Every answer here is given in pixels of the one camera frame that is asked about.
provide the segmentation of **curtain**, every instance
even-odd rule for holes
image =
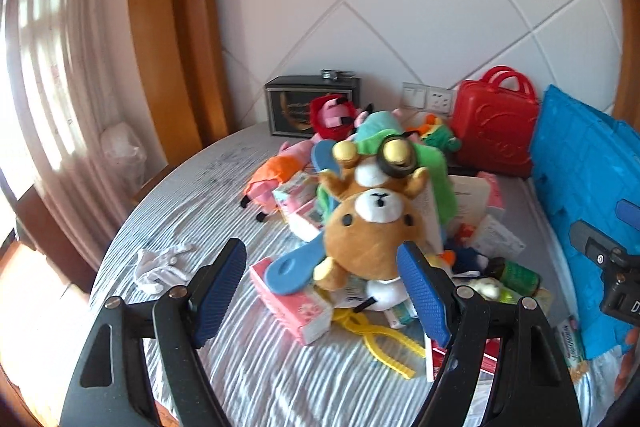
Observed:
[[[35,186],[94,269],[131,203],[100,148],[122,121],[101,0],[2,0],[6,65]]]

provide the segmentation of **wrinkled bedsheet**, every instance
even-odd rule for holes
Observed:
[[[189,273],[210,264],[229,237],[244,241],[248,263],[277,257],[300,244],[277,216],[255,220],[257,210],[239,206],[252,174],[278,151],[283,138],[259,124],[217,142],[172,172],[125,222],[100,266],[90,305],[97,314],[104,300],[121,295],[127,303],[148,300],[134,283],[136,252],[162,250],[188,241],[194,253],[180,256]],[[521,259],[541,273],[556,295],[552,324],[575,312],[571,277],[557,239],[522,180],[502,178],[505,224],[526,244]],[[418,323],[407,333],[421,341]],[[380,340],[391,356],[418,370],[404,380],[370,356],[359,337],[332,326],[313,346],[302,347],[267,311],[247,274],[229,306],[218,336],[199,356],[222,407],[235,426],[409,426],[426,397],[424,360],[392,341]],[[175,415],[156,341],[145,341],[156,399]],[[613,400],[620,352],[606,353],[577,386],[585,425],[596,425]],[[490,381],[478,384],[466,425],[478,425]]]

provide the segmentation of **black box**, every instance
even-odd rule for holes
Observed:
[[[318,75],[278,76],[264,84],[273,136],[311,138],[309,103],[326,94],[343,94],[360,107],[360,79],[344,71],[324,70]]]

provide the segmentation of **wooden bed frame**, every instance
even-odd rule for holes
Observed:
[[[140,77],[169,165],[234,131],[216,0],[128,0]]]
[[[640,0],[622,0],[623,44],[613,116],[640,132]]]

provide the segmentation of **book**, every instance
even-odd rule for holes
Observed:
[[[431,345],[431,349],[428,349],[426,353],[427,381],[434,381],[438,376],[438,371],[442,367],[442,362],[444,361],[444,356],[447,354],[447,350],[440,347],[436,341],[426,335],[424,336],[424,345]],[[489,375],[495,375],[499,353],[500,339],[487,339],[480,370]]]

